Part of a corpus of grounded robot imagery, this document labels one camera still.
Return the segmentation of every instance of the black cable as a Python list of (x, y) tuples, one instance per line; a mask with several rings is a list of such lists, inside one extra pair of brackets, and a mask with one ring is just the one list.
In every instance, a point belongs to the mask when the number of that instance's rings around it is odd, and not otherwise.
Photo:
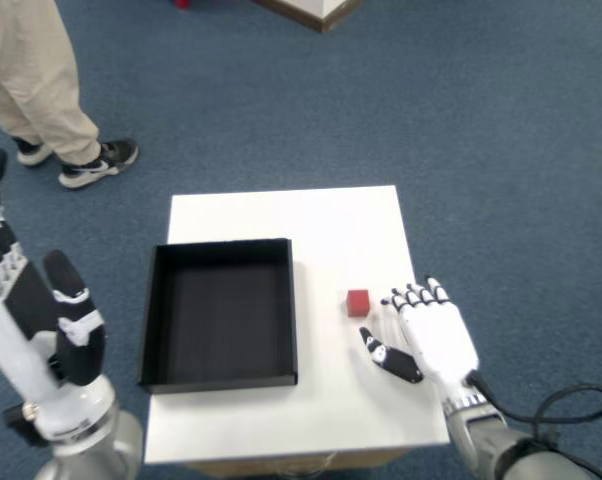
[(470, 386), (475, 387), (488, 402), (490, 402), (494, 407), (499, 410), (503, 415), (518, 422), (527, 423), (532, 425), (532, 436), (534, 440), (542, 443), (549, 451), (558, 453), (563, 455), (565, 458), (570, 460), (571, 462), (579, 465), (580, 467), (588, 470), (592, 474), (596, 475), (598, 478), (602, 479), (602, 471), (597, 467), (587, 462), (586, 460), (562, 452), (558, 449), (557, 446), (557, 438), (556, 433), (552, 432), (551, 434), (545, 433), (542, 434), (539, 432), (539, 426), (542, 424), (552, 424), (552, 425), (574, 425), (577, 423), (585, 423), (592, 422), (598, 418), (602, 417), (602, 408), (596, 410), (588, 415), (581, 415), (578, 417), (544, 417), (543, 414), (556, 402), (559, 400), (573, 395), (577, 392), (598, 392), (602, 394), (602, 385), (596, 385), (591, 383), (582, 383), (579, 385), (573, 385), (571, 387), (564, 388), (559, 390), (558, 392), (553, 393), (548, 398), (546, 398), (541, 405), (537, 408), (537, 411), (532, 417), (526, 417), (523, 415), (519, 415), (513, 413), (505, 408), (503, 408), (494, 398), (494, 394), (490, 391), (486, 381), (483, 379), (481, 374), (473, 370), (466, 378), (466, 383)]

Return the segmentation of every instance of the person's leg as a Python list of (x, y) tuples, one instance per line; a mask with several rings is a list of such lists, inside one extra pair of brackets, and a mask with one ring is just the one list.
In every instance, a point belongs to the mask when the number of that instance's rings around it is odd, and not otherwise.
[(31, 167), (38, 165), (52, 153), (1, 82), (0, 127), (16, 140), (19, 147), (17, 159), (22, 164)]
[(53, 0), (0, 0), (0, 82), (61, 160), (82, 165), (99, 156), (99, 131), (79, 107), (74, 52)]
[(14, 103), (10, 94), (0, 82), (0, 127), (13, 137), (22, 138), (32, 145), (43, 143), (30, 121)]

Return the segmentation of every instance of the red cube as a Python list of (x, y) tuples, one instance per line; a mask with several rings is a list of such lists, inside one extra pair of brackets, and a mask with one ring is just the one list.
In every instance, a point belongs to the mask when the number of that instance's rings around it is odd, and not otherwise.
[(370, 313), (367, 290), (348, 290), (348, 317), (366, 317)]

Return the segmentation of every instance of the sneaker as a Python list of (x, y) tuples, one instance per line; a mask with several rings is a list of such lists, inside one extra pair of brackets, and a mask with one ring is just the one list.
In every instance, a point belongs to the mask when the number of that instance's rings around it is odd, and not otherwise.
[(13, 137), (13, 140), (19, 149), (19, 152), (17, 153), (17, 160), (21, 165), (25, 165), (26, 167), (35, 167), (40, 165), (45, 162), (50, 155), (52, 155), (52, 149), (45, 143), (40, 145), (32, 145), (22, 138), (17, 137)]
[(139, 147), (132, 140), (119, 140), (101, 144), (101, 154), (86, 165), (63, 164), (59, 182), (67, 188), (81, 188), (107, 175), (117, 175), (132, 165)]

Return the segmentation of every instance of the open box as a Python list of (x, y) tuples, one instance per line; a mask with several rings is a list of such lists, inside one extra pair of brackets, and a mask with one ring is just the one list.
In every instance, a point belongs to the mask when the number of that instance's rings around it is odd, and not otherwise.
[(154, 250), (139, 384), (151, 393), (295, 385), (288, 239)]

